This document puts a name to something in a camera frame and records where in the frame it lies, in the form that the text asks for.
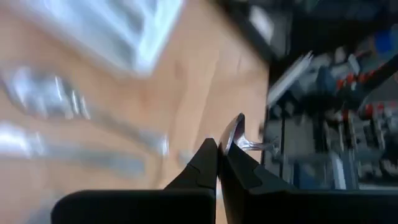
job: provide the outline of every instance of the spoon handle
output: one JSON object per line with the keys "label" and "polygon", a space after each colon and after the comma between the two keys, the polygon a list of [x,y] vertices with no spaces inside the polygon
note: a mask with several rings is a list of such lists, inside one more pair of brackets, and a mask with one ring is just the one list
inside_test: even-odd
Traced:
{"label": "spoon handle", "polygon": [[247,139],[238,139],[237,145],[244,151],[269,151],[276,154],[278,148],[273,143],[258,143]]}
{"label": "spoon handle", "polygon": [[144,161],[135,155],[113,152],[109,149],[97,151],[80,146],[47,144],[42,147],[48,150],[45,150],[44,154],[39,154],[39,158],[110,169],[126,177],[138,177],[145,173]]}
{"label": "spoon handle", "polygon": [[116,119],[100,110],[91,109],[89,119],[133,140],[143,142],[149,146],[149,150],[161,156],[166,156],[169,153],[169,140],[166,135],[132,126],[128,122]]}

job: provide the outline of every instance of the wooden surface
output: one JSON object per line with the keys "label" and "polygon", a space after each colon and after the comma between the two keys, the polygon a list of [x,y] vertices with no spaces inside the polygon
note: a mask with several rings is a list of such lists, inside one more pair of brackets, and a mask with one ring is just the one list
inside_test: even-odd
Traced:
{"label": "wooden surface", "polygon": [[[31,118],[1,93],[0,119],[62,141],[134,152],[146,160],[150,175],[134,181],[106,171],[59,164],[3,162],[0,178],[7,184],[0,197],[7,206],[0,207],[1,223],[32,218],[32,207],[45,207],[53,198],[77,189],[162,188],[182,170],[179,152],[195,152],[207,137],[218,142],[226,125],[240,112],[246,115],[248,138],[258,140],[258,127],[264,119],[267,68],[208,1],[186,0],[158,66],[147,80],[115,80],[107,70],[4,7],[0,9],[0,27],[2,69],[25,64],[55,70],[89,102],[132,124],[167,133],[170,139],[170,154],[161,164],[143,152],[142,146],[89,122],[49,123]],[[259,158],[258,153],[252,156]],[[155,176],[159,170],[161,177]],[[226,223],[222,202],[218,203],[217,222]]]}

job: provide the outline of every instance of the metal spoon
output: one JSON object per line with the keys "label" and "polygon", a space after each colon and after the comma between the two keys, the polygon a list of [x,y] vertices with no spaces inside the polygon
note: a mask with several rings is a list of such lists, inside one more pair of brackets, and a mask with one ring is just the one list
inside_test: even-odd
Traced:
{"label": "metal spoon", "polygon": [[22,111],[40,118],[85,118],[143,142],[149,150],[168,154],[167,136],[139,129],[87,104],[70,83],[51,72],[32,67],[17,67],[3,72],[3,84],[10,100]]}
{"label": "metal spoon", "polygon": [[234,142],[239,148],[244,151],[269,151],[272,154],[278,152],[278,142],[276,139],[271,139],[269,142],[258,143],[246,139],[244,132],[244,114],[240,113],[235,117],[226,127],[221,139],[221,149],[227,155],[229,149]]}
{"label": "metal spoon", "polygon": [[137,156],[50,142],[39,133],[30,133],[11,123],[0,123],[0,156],[65,161],[110,169],[127,177],[143,176],[145,173],[144,161]]}

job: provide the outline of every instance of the blue component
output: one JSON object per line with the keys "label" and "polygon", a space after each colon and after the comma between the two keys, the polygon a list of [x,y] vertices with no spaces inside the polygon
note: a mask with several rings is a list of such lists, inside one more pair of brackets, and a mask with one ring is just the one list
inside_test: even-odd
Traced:
{"label": "blue component", "polygon": [[374,35],[374,46],[379,54],[392,50],[391,30],[383,30]]}
{"label": "blue component", "polygon": [[293,165],[293,185],[300,190],[320,190],[322,189],[319,183],[313,176],[311,176],[300,164]]}
{"label": "blue component", "polygon": [[336,91],[336,79],[331,75],[328,67],[322,65],[319,68],[316,80],[319,93],[334,95]]}

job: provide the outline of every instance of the red component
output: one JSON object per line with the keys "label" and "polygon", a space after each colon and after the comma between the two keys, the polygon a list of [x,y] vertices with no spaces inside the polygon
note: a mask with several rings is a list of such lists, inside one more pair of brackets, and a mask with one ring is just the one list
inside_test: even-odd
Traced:
{"label": "red component", "polygon": [[343,120],[348,120],[348,115],[349,115],[349,113],[348,113],[349,111],[348,110],[344,110],[343,112],[342,112],[342,114],[341,115],[343,115]]}
{"label": "red component", "polygon": [[337,80],[337,89],[340,90],[344,86],[344,80]]}
{"label": "red component", "polygon": [[371,117],[373,115],[373,105],[365,106],[365,116]]}
{"label": "red component", "polygon": [[384,104],[379,103],[379,104],[377,105],[377,109],[378,109],[378,110],[384,110]]}
{"label": "red component", "polygon": [[364,74],[359,75],[359,82],[364,83],[366,81],[366,77]]}
{"label": "red component", "polygon": [[352,74],[352,73],[350,73],[350,74],[348,74],[347,75],[347,84],[351,84],[351,83],[353,83],[354,82],[354,74]]}

